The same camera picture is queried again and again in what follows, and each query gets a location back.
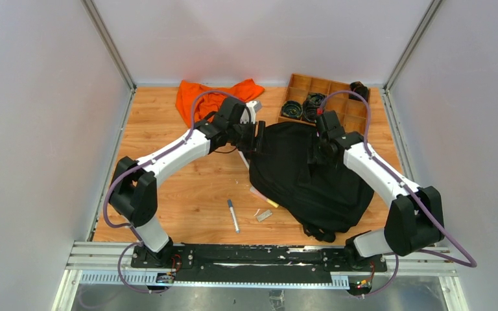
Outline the black student backpack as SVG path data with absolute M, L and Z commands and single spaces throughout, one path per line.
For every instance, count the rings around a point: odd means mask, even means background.
M 316 160 L 315 127 L 281 122 L 264 129 L 262 148 L 250 157 L 250 183 L 286 208 L 307 236 L 334 242 L 356 226 L 375 194 L 342 163 Z

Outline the pink yellow highlighter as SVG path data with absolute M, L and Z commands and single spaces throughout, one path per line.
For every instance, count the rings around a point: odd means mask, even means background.
M 267 198 L 263 194 L 261 194 L 255 187 L 251 186 L 250 187 L 250 192 L 254 195 L 256 195 L 258 198 L 262 199 L 264 202 L 267 202 L 269 205 L 273 206 L 274 208 L 278 208 L 279 204 L 276 203 L 275 201 L 271 200 L 270 198 Z

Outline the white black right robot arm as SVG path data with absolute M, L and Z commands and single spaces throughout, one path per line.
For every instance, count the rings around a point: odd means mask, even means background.
M 403 257 L 444 239 L 442 199 L 434 187 L 421 187 L 383 162 L 361 134 L 345 132 L 333 111 L 319 114 L 316 130 L 318 155 L 353 172 L 389 208 L 382 229 L 346 241 L 347 267 L 358 271 L 369 264 L 370 257 L 387 253 Z

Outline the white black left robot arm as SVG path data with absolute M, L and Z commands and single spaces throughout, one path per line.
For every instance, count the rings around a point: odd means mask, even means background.
M 218 111 L 208 113 L 167 146 L 139 159 L 119 160 L 106 203 L 126 219 L 126 226 L 133 230 L 153 265 L 164 268 L 174 257 L 172 238 L 156 216 L 162 183 L 227 144 L 240 152 L 260 151 L 265 129 L 265 122 L 257 120 L 261 108 L 258 100 L 243 102 L 226 97 Z

